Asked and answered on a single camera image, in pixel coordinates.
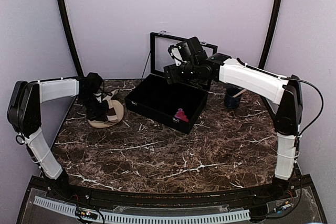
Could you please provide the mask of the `maroon purple striped sock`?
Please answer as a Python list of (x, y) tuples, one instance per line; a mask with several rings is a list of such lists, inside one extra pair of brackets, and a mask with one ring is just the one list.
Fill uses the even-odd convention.
[(184, 122), (189, 122), (188, 117), (186, 116), (185, 112), (182, 108), (179, 108), (174, 116), (176, 119), (182, 120)]

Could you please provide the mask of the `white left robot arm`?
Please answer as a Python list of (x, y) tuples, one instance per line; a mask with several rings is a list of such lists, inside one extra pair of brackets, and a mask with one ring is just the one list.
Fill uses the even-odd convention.
[(109, 105), (99, 101), (98, 93), (103, 79), (97, 73), (86, 77), (67, 77), (32, 82), (17, 81), (7, 110), (7, 119), (33, 156), (34, 162), (44, 174), (57, 180), (62, 166), (53, 156), (41, 129), (40, 105), (65, 97), (77, 97), (86, 107), (88, 120), (107, 119)]

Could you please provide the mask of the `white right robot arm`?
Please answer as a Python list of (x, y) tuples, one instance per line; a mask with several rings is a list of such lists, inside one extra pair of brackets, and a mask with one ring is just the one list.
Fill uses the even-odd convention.
[(285, 180), (291, 177), (299, 156), (300, 138), (305, 131), (300, 128), (303, 112), (301, 84), (309, 82), (295, 75), (286, 77), (271, 73), (222, 53), (208, 56), (197, 37), (171, 45), (167, 51), (175, 61), (164, 67), (169, 84), (214, 80), (251, 91), (277, 105), (273, 119), (278, 139), (274, 176), (279, 180), (268, 187), (268, 195), (273, 200), (280, 199), (288, 191)]

